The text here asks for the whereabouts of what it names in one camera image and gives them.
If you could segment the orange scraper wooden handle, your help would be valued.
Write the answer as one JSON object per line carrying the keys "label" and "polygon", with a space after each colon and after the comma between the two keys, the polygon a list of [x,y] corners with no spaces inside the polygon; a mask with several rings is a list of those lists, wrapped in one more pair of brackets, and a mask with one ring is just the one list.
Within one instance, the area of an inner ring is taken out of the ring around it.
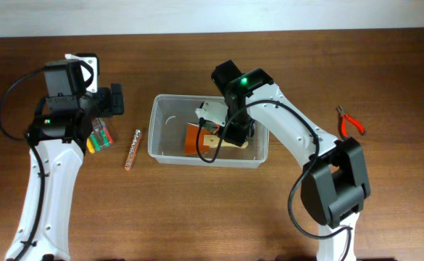
{"label": "orange scraper wooden handle", "polygon": [[187,123],[184,153],[186,155],[192,155],[197,154],[197,151],[204,153],[210,149],[216,149],[219,141],[220,137],[218,135],[204,128],[199,132],[199,126],[197,124]]}

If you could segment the clear screwdriver set case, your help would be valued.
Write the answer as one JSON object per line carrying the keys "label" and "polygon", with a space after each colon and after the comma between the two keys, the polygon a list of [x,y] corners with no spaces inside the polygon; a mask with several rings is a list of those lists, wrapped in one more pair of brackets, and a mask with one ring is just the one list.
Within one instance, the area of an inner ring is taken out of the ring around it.
{"label": "clear screwdriver set case", "polygon": [[91,153],[100,152],[113,145],[113,138],[103,118],[92,121],[93,131],[86,140],[86,148]]}

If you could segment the orange socket rail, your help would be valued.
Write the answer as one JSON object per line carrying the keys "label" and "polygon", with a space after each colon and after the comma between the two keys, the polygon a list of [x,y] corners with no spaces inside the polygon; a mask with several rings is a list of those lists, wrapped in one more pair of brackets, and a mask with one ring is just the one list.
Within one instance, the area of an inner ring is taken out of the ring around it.
{"label": "orange socket rail", "polygon": [[125,161],[125,170],[127,171],[130,171],[133,166],[141,139],[142,139],[142,130],[136,129],[132,137],[131,145],[130,145],[128,155]]}

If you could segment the orange black needle-nose pliers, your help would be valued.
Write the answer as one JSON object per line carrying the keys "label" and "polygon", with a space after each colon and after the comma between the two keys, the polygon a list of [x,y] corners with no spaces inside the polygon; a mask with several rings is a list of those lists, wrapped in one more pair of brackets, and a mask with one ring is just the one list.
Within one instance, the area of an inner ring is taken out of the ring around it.
{"label": "orange black needle-nose pliers", "polygon": [[211,121],[205,121],[201,124],[202,128],[215,135],[220,130],[220,125]]}

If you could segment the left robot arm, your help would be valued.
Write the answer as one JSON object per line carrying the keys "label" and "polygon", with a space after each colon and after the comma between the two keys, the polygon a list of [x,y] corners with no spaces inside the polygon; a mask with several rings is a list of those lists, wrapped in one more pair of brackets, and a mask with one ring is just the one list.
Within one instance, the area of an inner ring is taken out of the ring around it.
{"label": "left robot arm", "polygon": [[70,212],[75,181],[93,121],[125,111],[122,86],[100,88],[94,53],[66,54],[12,84],[43,73],[47,93],[22,140],[30,148],[30,176],[20,222],[6,260],[69,260]]}

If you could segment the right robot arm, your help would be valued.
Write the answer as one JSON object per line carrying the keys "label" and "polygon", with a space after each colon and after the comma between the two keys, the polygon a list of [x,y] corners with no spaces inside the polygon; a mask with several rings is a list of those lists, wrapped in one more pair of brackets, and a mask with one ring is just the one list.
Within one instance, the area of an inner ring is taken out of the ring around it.
{"label": "right robot arm", "polygon": [[317,260],[355,260],[355,226],[370,196],[360,143],[314,124],[261,68],[243,73],[228,60],[211,79],[227,106],[218,121],[220,140],[241,146],[254,123],[266,127],[302,169],[288,196],[291,222],[318,240]]}

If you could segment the clear plastic container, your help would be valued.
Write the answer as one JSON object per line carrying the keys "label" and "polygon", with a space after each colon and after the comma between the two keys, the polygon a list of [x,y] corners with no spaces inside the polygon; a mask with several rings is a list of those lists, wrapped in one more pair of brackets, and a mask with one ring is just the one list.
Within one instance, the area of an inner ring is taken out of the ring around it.
{"label": "clear plastic container", "polygon": [[223,103],[221,96],[192,96],[159,94],[154,98],[149,123],[148,153],[159,163],[212,167],[258,168],[266,161],[270,133],[263,125],[255,123],[254,136],[248,139],[245,149],[220,149],[212,163],[203,162],[197,155],[184,153],[188,123],[198,123],[195,109],[203,102]]}

